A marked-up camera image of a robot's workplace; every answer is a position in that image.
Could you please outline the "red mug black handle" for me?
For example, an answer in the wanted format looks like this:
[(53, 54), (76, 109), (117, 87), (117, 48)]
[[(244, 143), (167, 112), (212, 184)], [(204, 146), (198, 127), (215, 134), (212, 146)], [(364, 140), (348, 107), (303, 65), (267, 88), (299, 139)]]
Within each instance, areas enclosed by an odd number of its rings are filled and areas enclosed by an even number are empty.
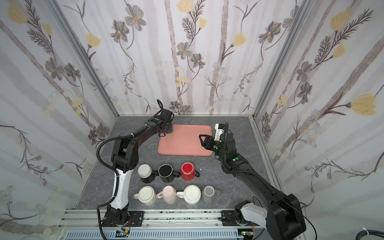
[(200, 175), (195, 166), (190, 162), (186, 162), (181, 166), (181, 177), (187, 182), (192, 181), (194, 178), (199, 178)]

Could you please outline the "small grey mug white inside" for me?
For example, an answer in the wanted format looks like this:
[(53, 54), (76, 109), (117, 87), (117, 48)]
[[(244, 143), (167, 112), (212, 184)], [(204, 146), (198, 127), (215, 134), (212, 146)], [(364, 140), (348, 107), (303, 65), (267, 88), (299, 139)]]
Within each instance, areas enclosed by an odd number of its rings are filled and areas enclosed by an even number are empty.
[(202, 190), (202, 200), (207, 204), (211, 204), (215, 200), (216, 196), (221, 193), (221, 190), (217, 190), (212, 186), (206, 186)]

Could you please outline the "tall grey mug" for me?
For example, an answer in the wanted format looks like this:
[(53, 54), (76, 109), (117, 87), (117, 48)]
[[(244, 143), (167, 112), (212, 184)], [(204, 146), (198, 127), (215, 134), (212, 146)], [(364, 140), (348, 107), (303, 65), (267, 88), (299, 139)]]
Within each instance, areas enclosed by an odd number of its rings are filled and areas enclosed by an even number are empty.
[(172, 123), (167, 123), (166, 124), (166, 134), (171, 134), (174, 131), (174, 127)]

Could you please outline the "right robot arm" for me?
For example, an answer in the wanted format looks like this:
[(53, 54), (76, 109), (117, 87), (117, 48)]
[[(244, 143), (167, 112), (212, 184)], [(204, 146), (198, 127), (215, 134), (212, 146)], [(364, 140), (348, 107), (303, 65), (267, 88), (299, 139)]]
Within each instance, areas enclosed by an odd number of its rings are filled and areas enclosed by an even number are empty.
[(264, 203), (259, 207), (242, 202), (241, 220), (263, 227), (273, 240), (293, 240), (307, 230), (296, 196), (284, 194), (262, 178), (238, 153), (233, 134), (221, 133), (218, 141), (209, 135), (199, 135), (199, 139), (204, 149), (218, 156), (224, 173), (238, 178)]

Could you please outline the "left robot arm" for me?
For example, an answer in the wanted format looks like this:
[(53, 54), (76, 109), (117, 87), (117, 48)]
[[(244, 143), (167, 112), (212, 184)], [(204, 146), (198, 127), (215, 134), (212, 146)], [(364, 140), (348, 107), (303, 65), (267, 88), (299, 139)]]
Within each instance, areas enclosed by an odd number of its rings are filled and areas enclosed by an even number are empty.
[[(164, 137), (173, 131), (174, 113), (161, 109), (137, 131), (127, 135), (104, 140), (97, 148), (98, 161), (115, 174), (112, 198), (96, 207), (100, 227), (123, 226), (130, 220), (129, 186), (133, 170), (139, 163), (139, 147), (153, 135)], [(106, 164), (101, 158), (101, 148), (114, 143), (111, 162)]]

